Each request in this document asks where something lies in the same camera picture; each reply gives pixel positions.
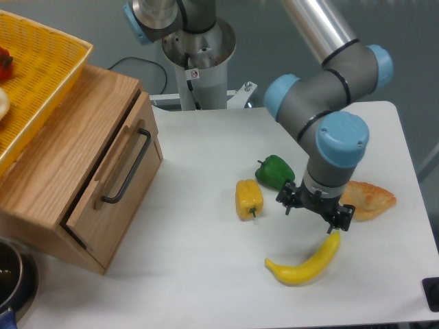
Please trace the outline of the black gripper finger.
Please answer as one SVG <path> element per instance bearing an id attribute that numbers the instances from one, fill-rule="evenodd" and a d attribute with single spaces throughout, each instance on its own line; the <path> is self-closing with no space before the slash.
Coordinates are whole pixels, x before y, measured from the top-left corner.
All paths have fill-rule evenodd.
<path id="1" fill-rule="evenodd" d="M 294 181 L 286 179 L 282 188 L 276 196 L 276 201 L 283 205 L 285 214 L 289 215 L 291 209 L 301 208 L 302 201 L 300 199 L 300 188 L 296 186 Z"/>
<path id="2" fill-rule="evenodd" d="M 347 232 L 354 213 L 355 206 L 351 204 L 337 204 L 329 212 L 324 213 L 324 220 L 329 224 L 327 234 L 332 233 L 333 230 Z"/>

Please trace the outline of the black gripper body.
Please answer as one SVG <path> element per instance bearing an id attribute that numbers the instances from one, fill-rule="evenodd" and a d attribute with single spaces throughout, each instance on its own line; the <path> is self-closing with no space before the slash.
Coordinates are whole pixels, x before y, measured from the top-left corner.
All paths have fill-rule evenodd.
<path id="1" fill-rule="evenodd" d="M 332 196 L 324 194 L 322 191 L 313 193 L 304 182 L 299 187 L 299 200 L 303 208 L 320 215 L 335 213 L 340 197 L 340 194 Z"/>

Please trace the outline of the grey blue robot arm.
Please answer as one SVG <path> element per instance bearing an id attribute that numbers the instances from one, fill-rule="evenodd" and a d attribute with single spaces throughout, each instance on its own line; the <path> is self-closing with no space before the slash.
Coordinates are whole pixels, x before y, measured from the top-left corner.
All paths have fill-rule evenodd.
<path id="1" fill-rule="evenodd" d="M 286 209 L 319 214 L 330 229 L 348 230 L 355 207 L 340 198 L 364 156 L 369 129 L 346 108 L 385 86 L 393 62 L 380 46 L 361 44 L 330 1 L 284 1 L 283 7 L 322 72 L 307 81 L 283 75 L 265 92 L 264 106 L 309 157 L 301 184 L 282 183 L 276 199 Z M 215 70 L 226 68 L 236 38 L 214 1 L 129 1 L 123 11 L 140 43 L 161 42 L 183 110 L 226 107 L 226 78 Z"/>

